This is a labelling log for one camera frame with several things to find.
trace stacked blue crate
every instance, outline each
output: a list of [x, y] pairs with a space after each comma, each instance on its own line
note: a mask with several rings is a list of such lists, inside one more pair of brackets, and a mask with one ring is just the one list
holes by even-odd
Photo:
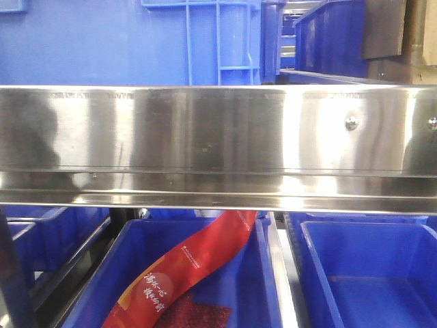
[[109, 214], [107, 208], [4, 206], [8, 222], [34, 223], [35, 271], [56, 271]]
[[294, 21], [296, 69], [366, 77], [364, 24], [365, 0], [323, 0]]
[[257, 85], [261, 0], [0, 1], [0, 84]]
[[274, 83], [281, 61], [282, 13], [286, 0], [262, 1], [261, 76], [262, 82]]

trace blue storage box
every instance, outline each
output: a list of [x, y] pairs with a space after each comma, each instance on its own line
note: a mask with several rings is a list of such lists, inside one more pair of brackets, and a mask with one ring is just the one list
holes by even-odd
[[33, 266], [55, 271], [106, 218], [108, 209], [4, 206], [8, 221], [34, 222]]
[[148, 208], [151, 219], [193, 219], [196, 217], [195, 210], [175, 208]]
[[0, 1], [0, 84], [260, 83], [261, 0], [24, 1]]
[[281, 68], [293, 70], [296, 65], [295, 57], [281, 57]]
[[281, 36], [282, 46], [296, 46], [296, 36]]
[[[101, 327], [128, 285], [171, 248], [211, 220], [150, 221], [126, 224], [88, 283], [64, 327]], [[198, 303], [232, 309], [227, 328], [280, 327], [273, 274], [261, 223], [234, 259], [190, 289]]]
[[324, 0], [294, 21], [296, 69], [366, 77], [361, 59], [365, 0]]
[[425, 225], [304, 222], [313, 328], [437, 327], [437, 234]]
[[261, 77], [274, 83], [280, 70], [282, 13], [286, 0], [262, 0]]
[[[174, 209], [174, 208], [149, 208], [148, 219], [165, 219], [165, 220], [190, 220], [190, 219], [204, 219], [203, 217], [197, 217], [195, 210], [184, 210], [184, 209]], [[258, 211], [257, 218], [261, 221], [262, 228], [264, 231], [264, 236], [266, 241], [268, 241], [268, 226], [272, 223], [270, 215], [267, 211]]]
[[15, 244], [18, 261], [25, 276], [28, 289], [35, 285], [35, 273], [33, 268], [33, 234], [35, 224], [31, 222], [8, 222], [8, 227]]
[[296, 30], [293, 23], [297, 21], [302, 15], [283, 15], [282, 17], [282, 35], [283, 36], [295, 36]]
[[302, 270], [302, 247], [305, 239], [302, 233], [301, 223], [306, 221], [326, 222], [369, 222], [369, 223], [416, 223], [426, 224], [427, 216], [410, 215], [368, 215], [359, 213], [301, 213], [290, 212], [285, 214], [285, 224], [290, 244], [293, 247], [294, 259], [298, 270]]

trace red snack package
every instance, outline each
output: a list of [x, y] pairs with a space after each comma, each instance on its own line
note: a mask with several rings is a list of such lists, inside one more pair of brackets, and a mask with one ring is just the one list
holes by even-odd
[[188, 289], [229, 262], [246, 244], [256, 212], [227, 210], [176, 245], [127, 287], [104, 328], [152, 328]]

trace blue plastic crate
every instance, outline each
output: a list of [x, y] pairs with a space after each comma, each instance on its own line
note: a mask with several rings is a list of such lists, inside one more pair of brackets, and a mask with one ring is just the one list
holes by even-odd
[[0, 84], [260, 83], [261, 0], [20, 3], [0, 1]]
[[437, 327], [437, 234], [425, 225], [304, 222], [314, 328]]
[[295, 57], [281, 57], [281, 68], [294, 69], [296, 65]]
[[[119, 296], [144, 269], [210, 222], [130, 221], [83, 291], [64, 327], [101, 327]], [[275, 290], [259, 221], [248, 243], [234, 259], [190, 289], [196, 302], [232, 309], [227, 328], [280, 327]]]
[[263, 0], [261, 18], [261, 80], [274, 83], [280, 70], [282, 13], [286, 0]]
[[34, 222], [33, 266], [55, 271], [106, 218], [108, 209], [4, 206], [8, 221]]
[[366, 77], [365, 0], [324, 0], [295, 20], [296, 69]]
[[282, 46], [296, 46], [296, 36], [281, 36]]
[[285, 215], [285, 224], [293, 247], [294, 258], [298, 270], [302, 270], [302, 248], [305, 246], [301, 223], [306, 221], [325, 222], [360, 222], [360, 223], [415, 223], [426, 224], [427, 216], [411, 215], [366, 215], [359, 213], [301, 213], [290, 212]]
[[[165, 219], [165, 220], [191, 220], [191, 219], [205, 219], [204, 217], [197, 217], [195, 210], [184, 210], [184, 209], [172, 209], [172, 208], [149, 208], [148, 219]], [[258, 211], [257, 218], [261, 221], [262, 228], [264, 231], [264, 237], [268, 241], [268, 226], [272, 223], [270, 215], [267, 211]]]
[[15, 244], [21, 270], [25, 276], [26, 287], [31, 289], [35, 285], [35, 273], [32, 261], [35, 224], [31, 222], [8, 222], [8, 227]]
[[282, 35], [283, 36], [295, 36], [296, 30], [293, 23], [297, 21], [302, 15], [283, 15], [282, 17]]
[[109, 208], [105, 207], [76, 207], [77, 231], [79, 242], [86, 238], [109, 216]]
[[193, 219], [196, 217], [194, 210], [174, 208], [149, 208], [150, 219]]

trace metal bar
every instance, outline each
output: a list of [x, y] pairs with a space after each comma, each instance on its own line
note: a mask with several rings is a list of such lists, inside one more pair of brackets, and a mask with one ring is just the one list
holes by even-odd
[[268, 248], [272, 263], [274, 282], [278, 294], [279, 311], [283, 328], [298, 328], [292, 292], [288, 282], [287, 269], [283, 259], [274, 213], [270, 212], [272, 223], [268, 227]]
[[281, 243], [281, 250], [287, 270], [288, 282], [290, 283], [290, 289], [292, 291], [292, 297], [294, 302], [294, 311], [298, 321], [299, 328], [311, 328], [310, 316], [308, 313], [307, 305], [305, 303], [305, 297], [300, 284], [298, 267], [294, 260], [294, 250], [290, 243], [288, 236], [289, 229], [278, 230], [279, 242]]
[[390, 84], [391, 82], [373, 80], [373, 79], [362, 79], [359, 77], [344, 77], [341, 75], [329, 75], [314, 72], [304, 72], [301, 70], [281, 70], [281, 81], [286, 83], [296, 83], [296, 84]]
[[32, 304], [34, 310], [40, 308], [40, 306], [46, 301], [46, 299], [51, 295], [52, 291], [66, 278], [66, 276], [71, 272], [77, 262], [82, 258], [82, 256], [90, 249], [90, 247], [96, 242], [97, 238], [104, 232], [111, 222], [111, 218], [107, 217], [89, 237], [83, 242], [83, 244], [76, 250], [76, 252], [71, 256], [71, 258], [52, 276], [44, 280], [44, 285], [41, 289], [37, 290], [35, 295], [32, 297]]
[[4, 204], [437, 213], [437, 87], [2, 87], [0, 125]]
[[0, 327], [37, 327], [6, 217], [0, 213]]

